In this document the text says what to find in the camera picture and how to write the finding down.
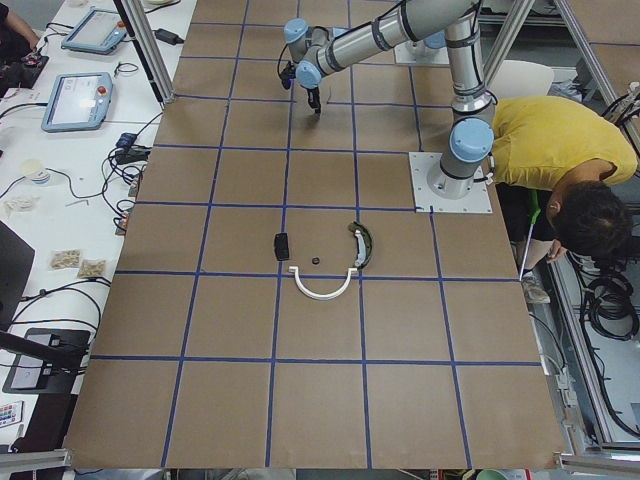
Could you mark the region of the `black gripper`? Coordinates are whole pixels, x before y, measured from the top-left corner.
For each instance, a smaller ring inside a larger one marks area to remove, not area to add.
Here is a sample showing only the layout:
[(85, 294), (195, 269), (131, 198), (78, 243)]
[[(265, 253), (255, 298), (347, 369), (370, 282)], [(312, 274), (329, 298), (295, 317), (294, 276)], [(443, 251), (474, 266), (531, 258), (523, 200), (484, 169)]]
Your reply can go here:
[(321, 100), (320, 100), (320, 91), (318, 87), (315, 88), (307, 88), (307, 103), (308, 106), (313, 110), (314, 115), (321, 115)]

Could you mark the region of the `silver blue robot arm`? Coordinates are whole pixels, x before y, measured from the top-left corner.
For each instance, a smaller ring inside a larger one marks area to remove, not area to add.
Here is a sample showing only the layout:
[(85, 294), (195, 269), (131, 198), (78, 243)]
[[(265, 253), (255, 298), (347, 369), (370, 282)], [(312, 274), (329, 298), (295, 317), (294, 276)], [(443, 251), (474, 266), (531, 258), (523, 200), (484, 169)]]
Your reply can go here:
[(476, 170), (491, 153), (491, 122), (495, 102), (487, 92), (480, 31), (471, 14), (444, 30), (454, 97), (453, 123), (447, 149), (428, 173), (433, 191), (442, 198), (460, 199), (474, 183)]
[(489, 121), (495, 107), (484, 80), (477, 18), (480, 9), (479, 1), (400, 1), (349, 30), (312, 26), (294, 18), (284, 26), (285, 49), (291, 60), (278, 76), (285, 89), (294, 82), (305, 88), (310, 107), (319, 111), (323, 78), (398, 45), (419, 43), (443, 32), (453, 82), (454, 117)]

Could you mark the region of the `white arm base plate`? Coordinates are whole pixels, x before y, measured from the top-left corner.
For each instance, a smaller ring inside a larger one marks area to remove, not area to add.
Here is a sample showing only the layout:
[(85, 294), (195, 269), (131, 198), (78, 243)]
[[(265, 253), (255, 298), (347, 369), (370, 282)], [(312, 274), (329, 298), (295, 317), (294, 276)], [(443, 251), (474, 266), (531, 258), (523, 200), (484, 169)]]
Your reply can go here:
[(421, 213), (492, 214), (487, 180), (481, 166), (474, 176), (457, 180), (440, 168), (441, 153), (410, 152), (414, 209)]

